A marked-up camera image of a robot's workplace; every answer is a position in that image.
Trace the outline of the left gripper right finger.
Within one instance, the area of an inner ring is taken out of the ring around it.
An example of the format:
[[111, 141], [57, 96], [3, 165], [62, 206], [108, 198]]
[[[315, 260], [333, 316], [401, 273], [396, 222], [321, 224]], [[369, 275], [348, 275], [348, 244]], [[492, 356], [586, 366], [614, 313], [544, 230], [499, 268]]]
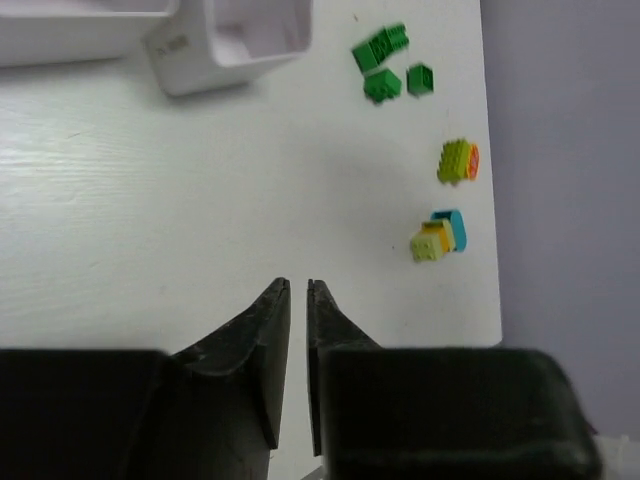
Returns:
[[352, 322], [338, 307], [323, 280], [310, 279], [306, 295], [307, 390], [313, 454], [322, 455], [321, 394], [319, 357], [323, 349], [381, 349], [381, 346]]

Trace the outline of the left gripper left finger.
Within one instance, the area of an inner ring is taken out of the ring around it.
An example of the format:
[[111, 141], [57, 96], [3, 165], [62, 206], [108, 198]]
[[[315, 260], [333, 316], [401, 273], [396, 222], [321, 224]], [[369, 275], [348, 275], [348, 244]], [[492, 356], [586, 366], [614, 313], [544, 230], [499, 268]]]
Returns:
[[243, 312], [175, 354], [186, 369], [171, 469], [180, 479], [264, 479], [279, 446], [291, 287], [274, 279]]

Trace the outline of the pale yellow orange lego stack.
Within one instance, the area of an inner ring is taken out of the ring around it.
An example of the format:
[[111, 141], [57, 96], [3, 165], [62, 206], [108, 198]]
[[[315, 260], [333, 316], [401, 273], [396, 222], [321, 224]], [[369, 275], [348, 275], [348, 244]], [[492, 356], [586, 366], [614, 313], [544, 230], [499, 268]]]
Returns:
[[455, 247], [454, 232], [447, 219], [423, 222], [410, 240], [411, 254], [416, 263], [438, 261]]

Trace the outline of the lime long lego brick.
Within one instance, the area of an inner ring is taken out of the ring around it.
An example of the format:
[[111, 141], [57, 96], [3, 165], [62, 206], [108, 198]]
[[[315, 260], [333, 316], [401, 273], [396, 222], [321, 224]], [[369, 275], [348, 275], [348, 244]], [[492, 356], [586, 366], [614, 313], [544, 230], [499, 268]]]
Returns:
[[464, 138], [445, 142], [437, 169], [438, 180], [443, 184], [456, 184], [466, 179], [470, 154], [471, 143]]

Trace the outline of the orange butterfly round lego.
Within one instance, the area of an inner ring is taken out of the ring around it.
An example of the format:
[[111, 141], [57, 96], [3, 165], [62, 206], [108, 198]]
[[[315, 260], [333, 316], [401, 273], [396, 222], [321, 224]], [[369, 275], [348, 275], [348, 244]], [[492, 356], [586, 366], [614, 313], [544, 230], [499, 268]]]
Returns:
[[479, 170], [480, 152], [476, 143], [469, 144], [469, 155], [466, 164], [465, 178], [475, 180]]

